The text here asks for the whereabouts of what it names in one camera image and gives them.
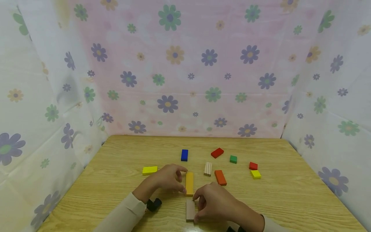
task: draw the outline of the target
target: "small green block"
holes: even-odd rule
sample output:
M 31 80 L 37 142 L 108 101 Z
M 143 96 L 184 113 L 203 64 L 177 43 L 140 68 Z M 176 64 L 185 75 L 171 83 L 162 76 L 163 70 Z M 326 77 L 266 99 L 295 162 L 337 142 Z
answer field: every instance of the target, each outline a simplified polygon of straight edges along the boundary
M 231 163 L 237 163 L 237 156 L 231 156 L 230 158 L 229 158 L 229 162 L 231 162 Z

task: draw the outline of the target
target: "small red block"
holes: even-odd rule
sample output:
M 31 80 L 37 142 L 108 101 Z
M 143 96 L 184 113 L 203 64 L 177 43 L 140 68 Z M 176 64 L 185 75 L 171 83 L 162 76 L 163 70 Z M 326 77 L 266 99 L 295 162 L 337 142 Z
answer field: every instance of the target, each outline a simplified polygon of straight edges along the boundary
M 256 163 L 253 163 L 253 162 L 250 162 L 249 169 L 251 169 L 251 170 L 257 170 L 257 164 Z
M 216 149 L 215 151 L 211 152 L 211 156 L 214 157 L 215 159 L 218 158 L 221 154 L 223 154 L 224 151 L 220 147 Z

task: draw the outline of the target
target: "wooden table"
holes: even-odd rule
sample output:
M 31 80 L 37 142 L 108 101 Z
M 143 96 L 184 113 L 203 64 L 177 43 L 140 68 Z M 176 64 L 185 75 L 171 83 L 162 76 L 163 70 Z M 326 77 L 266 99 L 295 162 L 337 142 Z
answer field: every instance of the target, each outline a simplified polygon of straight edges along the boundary
M 214 159 L 218 147 L 224 154 Z M 180 161 L 182 149 L 189 150 L 188 162 Z M 183 165 L 194 172 L 196 190 L 215 181 L 203 175 L 207 161 L 213 171 L 223 170 L 225 188 L 237 199 L 291 231 L 366 231 L 285 140 L 126 135 L 109 137 L 39 231 L 92 231 L 146 178 L 144 166 Z M 250 176 L 250 161 L 258 163 L 261 179 Z M 134 231 L 226 231 L 226 222 L 186 222 L 182 194 L 155 194 L 161 208 L 147 212 Z

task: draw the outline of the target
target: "yellow block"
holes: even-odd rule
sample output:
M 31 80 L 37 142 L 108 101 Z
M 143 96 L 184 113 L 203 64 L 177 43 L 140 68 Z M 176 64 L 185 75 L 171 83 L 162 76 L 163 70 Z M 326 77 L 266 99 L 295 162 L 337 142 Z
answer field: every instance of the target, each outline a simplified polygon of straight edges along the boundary
M 262 177 L 258 170 L 250 170 L 250 173 L 253 179 L 260 179 Z
M 185 188 L 187 190 L 186 196 L 193 196 L 193 172 L 187 172 L 185 176 Z
M 152 173 L 155 173 L 157 172 L 157 166 L 153 166 L 153 167 L 144 167 L 143 168 L 143 176 L 144 175 L 151 175 Z

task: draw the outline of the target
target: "beige sleeve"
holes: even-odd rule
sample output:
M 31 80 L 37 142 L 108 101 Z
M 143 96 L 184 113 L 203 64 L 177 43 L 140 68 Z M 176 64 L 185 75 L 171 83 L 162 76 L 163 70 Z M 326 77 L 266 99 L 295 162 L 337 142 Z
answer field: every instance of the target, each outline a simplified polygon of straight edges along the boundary
M 146 205 L 130 193 L 103 221 L 94 232 L 130 232 L 142 219 Z

